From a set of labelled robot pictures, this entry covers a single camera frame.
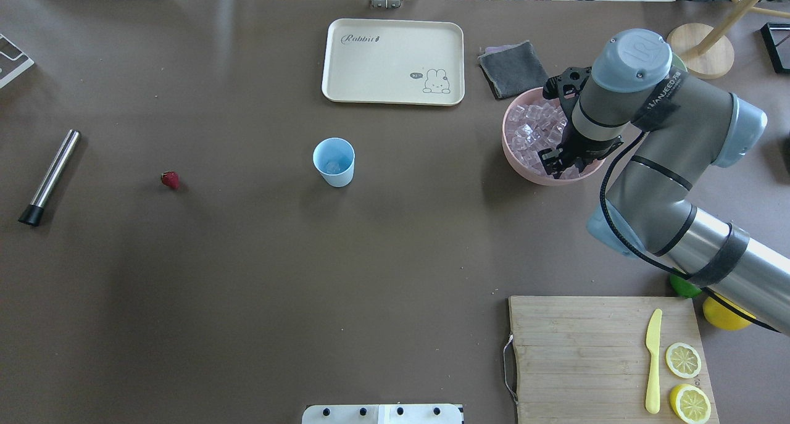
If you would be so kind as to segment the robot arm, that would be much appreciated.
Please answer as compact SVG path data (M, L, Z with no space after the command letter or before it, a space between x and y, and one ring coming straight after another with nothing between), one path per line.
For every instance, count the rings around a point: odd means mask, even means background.
M688 200L706 169L754 147L767 115L672 61L662 36L630 28L592 66L548 78L543 96L559 100L567 126L556 148L539 151L541 164L558 178L612 156L590 234L788 334L788 258Z

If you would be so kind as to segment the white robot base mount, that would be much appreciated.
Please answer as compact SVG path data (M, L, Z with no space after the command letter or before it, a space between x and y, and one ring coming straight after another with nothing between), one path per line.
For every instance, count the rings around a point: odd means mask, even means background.
M465 423L462 405L333 404L308 406L302 423Z

